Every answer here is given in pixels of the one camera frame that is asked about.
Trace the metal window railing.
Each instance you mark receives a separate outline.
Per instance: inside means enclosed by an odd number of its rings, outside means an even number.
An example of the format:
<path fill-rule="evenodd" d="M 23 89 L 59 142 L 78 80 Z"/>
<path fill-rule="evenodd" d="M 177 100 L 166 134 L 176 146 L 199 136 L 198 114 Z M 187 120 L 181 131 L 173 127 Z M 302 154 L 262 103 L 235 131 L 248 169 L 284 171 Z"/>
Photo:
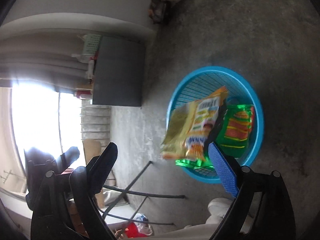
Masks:
<path fill-rule="evenodd" d="M 93 139 L 107 145 L 110 140 L 111 107 L 93 105 L 89 100 L 81 101 L 81 137 Z"/>

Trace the yellow orange snack bag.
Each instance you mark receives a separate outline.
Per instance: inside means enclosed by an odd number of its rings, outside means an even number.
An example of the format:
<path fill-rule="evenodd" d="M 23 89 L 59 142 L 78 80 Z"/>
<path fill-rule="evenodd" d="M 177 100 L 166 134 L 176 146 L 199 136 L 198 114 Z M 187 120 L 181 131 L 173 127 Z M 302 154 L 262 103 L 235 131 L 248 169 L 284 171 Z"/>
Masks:
<path fill-rule="evenodd" d="M 172 111 L 161 155 L 167 160 L 204 161 L 204 145 L 221 114 L 228 89 L 220 87 L 205 98 Z"/>

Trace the right grey curtain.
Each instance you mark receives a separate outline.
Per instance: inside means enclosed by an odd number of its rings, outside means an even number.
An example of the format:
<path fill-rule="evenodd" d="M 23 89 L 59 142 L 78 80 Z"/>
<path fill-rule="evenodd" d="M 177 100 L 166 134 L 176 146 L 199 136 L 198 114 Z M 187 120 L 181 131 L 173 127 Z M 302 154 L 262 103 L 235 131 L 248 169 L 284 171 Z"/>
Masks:
<path fill-rule="evenodd" d="M 50 30 L 1 39 L 1 87 L 38 83 L 64 93 L 86 87 L 88 64 L 80 62 L 83 36 Z"/>

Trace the red gift bag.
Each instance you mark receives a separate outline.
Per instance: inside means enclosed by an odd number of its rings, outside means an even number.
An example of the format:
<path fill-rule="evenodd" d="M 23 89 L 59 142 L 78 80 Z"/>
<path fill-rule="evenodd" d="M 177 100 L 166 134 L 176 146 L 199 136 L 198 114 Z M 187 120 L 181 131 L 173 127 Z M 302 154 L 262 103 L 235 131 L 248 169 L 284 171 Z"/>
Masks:
<path fill-rule="evenodd" d="M 133 218 L 136 222 L 130 222 L 124 233 L 127 238 L 139 238 L 153 236 L 152 226 L 148 223 L 148 218 L 141 213 L 137 213 Z"/>

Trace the grey cabinet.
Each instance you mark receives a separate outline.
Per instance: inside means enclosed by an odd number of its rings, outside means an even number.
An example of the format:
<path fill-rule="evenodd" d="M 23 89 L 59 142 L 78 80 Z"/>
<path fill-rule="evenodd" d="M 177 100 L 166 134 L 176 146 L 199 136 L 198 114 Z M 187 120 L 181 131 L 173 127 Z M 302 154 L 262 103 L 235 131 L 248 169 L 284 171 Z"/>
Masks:
<path fill-rule="evenodd" d="M 143 44 L 103 37 L 95 68 L 94 105 L 140 107 L 144 79 Z"/>

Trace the green plastic storage basket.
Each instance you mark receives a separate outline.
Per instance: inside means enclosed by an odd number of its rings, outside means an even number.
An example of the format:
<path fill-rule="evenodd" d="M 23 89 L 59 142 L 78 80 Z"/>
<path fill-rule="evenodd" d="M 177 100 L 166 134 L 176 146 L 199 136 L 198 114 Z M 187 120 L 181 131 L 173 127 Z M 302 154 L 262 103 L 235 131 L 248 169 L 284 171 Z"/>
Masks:
<path fill-rule="evenodd" d="M 99 48 L 101 35 L 98 34 L 86 34 L 84 38 L 83 55 L 94 56 Z"/>

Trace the red thermos bottle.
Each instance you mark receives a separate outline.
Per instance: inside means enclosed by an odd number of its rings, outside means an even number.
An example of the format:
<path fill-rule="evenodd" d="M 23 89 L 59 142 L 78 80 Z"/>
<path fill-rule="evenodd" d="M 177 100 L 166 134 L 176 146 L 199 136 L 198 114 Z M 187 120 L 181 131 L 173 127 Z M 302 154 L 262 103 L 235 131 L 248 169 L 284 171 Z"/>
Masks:
<path fill-rule="evenodd" d="M 90 90 L 76 90 L 74 96 L 81 100 L 91 100 L 93 98 Z"/>

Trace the blue plastic mesh basket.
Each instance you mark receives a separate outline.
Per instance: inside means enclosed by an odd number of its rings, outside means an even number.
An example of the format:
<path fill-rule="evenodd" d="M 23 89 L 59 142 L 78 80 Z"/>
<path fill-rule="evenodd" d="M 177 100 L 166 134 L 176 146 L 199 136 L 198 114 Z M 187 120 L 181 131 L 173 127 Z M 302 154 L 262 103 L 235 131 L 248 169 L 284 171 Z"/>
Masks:
<path fill-rule="evenodd" d="M 203 67 L 178 85 L 167 110 L 163 159 L 172 160 L 192 178 L 220 183 L 208 148 L 214 142 L 240 165 L 251 165 L 264 136 L 264 114 L 251 85 L 223 67 Z"/>

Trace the green chip bag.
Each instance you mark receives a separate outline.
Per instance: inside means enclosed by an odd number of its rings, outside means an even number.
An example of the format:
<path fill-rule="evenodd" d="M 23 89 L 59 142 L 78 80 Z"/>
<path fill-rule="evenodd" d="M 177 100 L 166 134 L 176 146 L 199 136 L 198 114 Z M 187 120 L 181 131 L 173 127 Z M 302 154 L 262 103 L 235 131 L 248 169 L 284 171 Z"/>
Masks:
<path fill-rule="evenodd" d="M 242 157 L 249 146 L 249 137 L 254 124 L 254 106 L 228 105 L 222 121 L 217 121 L 214 128 L 216 128 L 219 123 L 222 127 L 217 133 L 216 139 L 214 139 L 216 144 L 226 155 L 235 158 Z M 181 159 L 175 161 L 175 164 L 192 170 L 200 168 L 213 170 L 214 167 L 208 157 L 208 150 L 205 148 L 204 156 L 204 161 Z"/>

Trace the black snack bag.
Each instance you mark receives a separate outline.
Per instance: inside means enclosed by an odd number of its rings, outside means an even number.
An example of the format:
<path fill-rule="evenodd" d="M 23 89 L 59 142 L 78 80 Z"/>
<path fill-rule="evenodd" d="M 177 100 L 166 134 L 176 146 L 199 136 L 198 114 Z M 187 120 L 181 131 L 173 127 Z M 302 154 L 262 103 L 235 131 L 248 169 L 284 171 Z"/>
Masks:
<path fill-rule="evenodd" d="M 172 3 L 165 0 L 151 0 L 148 16 L 154 24 L 168 25 L 171 20 Z"/>

